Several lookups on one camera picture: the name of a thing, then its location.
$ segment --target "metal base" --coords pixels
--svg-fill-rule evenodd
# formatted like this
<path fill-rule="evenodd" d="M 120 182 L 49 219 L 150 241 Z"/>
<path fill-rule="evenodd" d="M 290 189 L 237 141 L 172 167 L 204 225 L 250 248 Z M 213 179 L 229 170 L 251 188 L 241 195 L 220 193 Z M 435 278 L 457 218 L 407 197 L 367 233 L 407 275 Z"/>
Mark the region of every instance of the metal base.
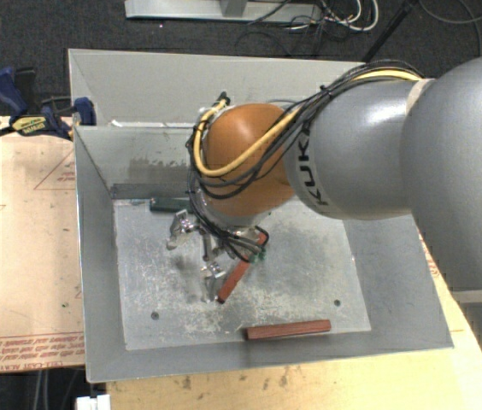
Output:
<path fill-rule="evenodd" d="M 224 16 L 220 0 L 126 0 L 127 18 L 254 21 L 268 14 L 279 3 L 247 2 L 242 15 Z M 266 22 L 288 23 L 295 17 L 319 17 L 320 11 L 313 4 L 289 3 Z"/>
<path fill-rule="evenodd" d="M 224 304 L 208 302 L 198 233 L 168 250 L 173 214 L 129 200 L 114 201 L 114 213 L 127 350 L 243 342 L 248 326 L 314 319 L 331 320 L 332 333 L 370 331 L 344 223 L 297 199 L 262 222 L 271 235 L 266 259 L 250 266 Z M 238 264 L 227 254 L 216 262 L 225 271 Z"/>

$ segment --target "black object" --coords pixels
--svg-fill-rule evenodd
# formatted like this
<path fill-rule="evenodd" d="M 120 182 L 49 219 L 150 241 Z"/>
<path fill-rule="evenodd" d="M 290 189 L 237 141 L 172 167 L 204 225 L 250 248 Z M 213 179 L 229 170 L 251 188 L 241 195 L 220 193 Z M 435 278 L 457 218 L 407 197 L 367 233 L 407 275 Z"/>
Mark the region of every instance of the black object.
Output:
<path fill-rule="evenodd" d="M 374 58 L 381 46 L 384 45 L 385 41 L 391 36 L 395 29 L 403 22 L 404 18 L 412 12 L 412 9 L 420 0 L 406 0 L 403 2 L 395 16 L 391 19 L 385 30 L 379 35 L 379 38 L 372 45 L 367 54 L 362 58 L 363 62 L 369 62 Z"/>

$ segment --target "yellow clamp label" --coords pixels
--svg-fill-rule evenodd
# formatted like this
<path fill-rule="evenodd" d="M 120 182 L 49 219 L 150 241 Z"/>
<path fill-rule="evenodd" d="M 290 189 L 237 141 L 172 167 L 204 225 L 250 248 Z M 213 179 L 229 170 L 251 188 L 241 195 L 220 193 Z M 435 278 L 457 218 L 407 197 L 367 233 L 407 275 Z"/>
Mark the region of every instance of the yellow clamp label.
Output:
<path fill-rule="evenodd" d="M 40 115 L 28 115 L 25 117 L 20 117 L 11 127 L 16 131 L 22 132 L 27 135 L 36 131 L 41 131 L 47 128 L 47 119 Z"/>

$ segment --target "wooden block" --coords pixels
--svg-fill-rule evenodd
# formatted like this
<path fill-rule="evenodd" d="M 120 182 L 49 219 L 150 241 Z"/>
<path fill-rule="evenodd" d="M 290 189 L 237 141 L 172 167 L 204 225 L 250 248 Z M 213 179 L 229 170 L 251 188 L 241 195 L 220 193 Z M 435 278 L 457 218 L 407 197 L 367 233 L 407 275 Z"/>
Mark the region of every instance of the wooden block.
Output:
<path fill-rule="evenodd" d="M 264 338 L 301 336 L 317 332 L 329 332 L 332 329 L 330 320 L 310 320 L 309 322 L 296 322 L 293 324 L 263 325 L 247 328 L 248 340 L 261 340 Z"/>
<path fill-rule="evenodd" d="M 233 269 L 233 272 L 230 274 L 230 276 L 227 278 L 226 282 L 224 283 L 224 285 L 222 285 L 220 291 L 218 292 L 218 302 L 220 302 L 221 304 L 226 302 L 226 299 L 229 297 L 229 295 L 231 295 L 233 289 L 235 289 L 235 286 L 241 280 L 244 273 L 247 272 L 247 269 L 249 267 L 250 263 L 248 263 L 247 261 L 240 261 L 239 264 L 235 266 L 235 269 Z"/>

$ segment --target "red wooden stick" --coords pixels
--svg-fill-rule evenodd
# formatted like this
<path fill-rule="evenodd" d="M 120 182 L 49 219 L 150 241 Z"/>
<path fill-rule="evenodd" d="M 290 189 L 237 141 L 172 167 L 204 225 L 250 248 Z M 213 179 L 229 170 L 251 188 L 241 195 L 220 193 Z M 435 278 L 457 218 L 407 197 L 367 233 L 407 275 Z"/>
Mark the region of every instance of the red wooden stick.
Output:
<path fill-rule="evenodd" d="M 247 328 L 248 340 L 261 340 L 274 337 L 301 336 L 317 332 L 329 332 L 332 329 L 330 320 L 311 320 L 293 324 L 251 326 Z"/>

